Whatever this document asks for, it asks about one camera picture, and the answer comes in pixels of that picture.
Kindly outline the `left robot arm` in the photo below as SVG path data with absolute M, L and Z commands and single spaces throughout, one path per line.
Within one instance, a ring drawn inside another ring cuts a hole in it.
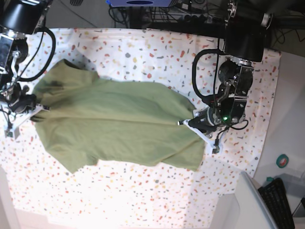
M 228 2 L 223 49 L 202 50 L 192 64 L 194 92 L 208 107 L 194 115 L 188 122 L 190 127 L 210 133 L 223 126 L 234 128 L 245 120 L 247 95 L 253 83 L 253 63 L 263 58 L 264 40 L 271 21 L 270 13 L 259 10 L 247 0 Z M 208 54 L 226 55 L 227 59 L 216 64 L 214 79 L 221 83 L 218 91 L 202 95 L 196 84 L 197 64 Z

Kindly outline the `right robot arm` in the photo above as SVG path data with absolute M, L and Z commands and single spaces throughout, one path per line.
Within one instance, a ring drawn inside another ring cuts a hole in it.
M 0 16 L 0 101 L 9 112 L 27 113 L 36 108 L 36 96 L 28 94 L 21 82 L 38 79 L 49 67 L 55 54 L 56 39 L 45 26 L 51 0 L 11 0 Z M 47 33 L 51 40 L 51 52 L 43 68 L 33 77 L 23 78 L 19 64 L 28 56 L 27 35 Z

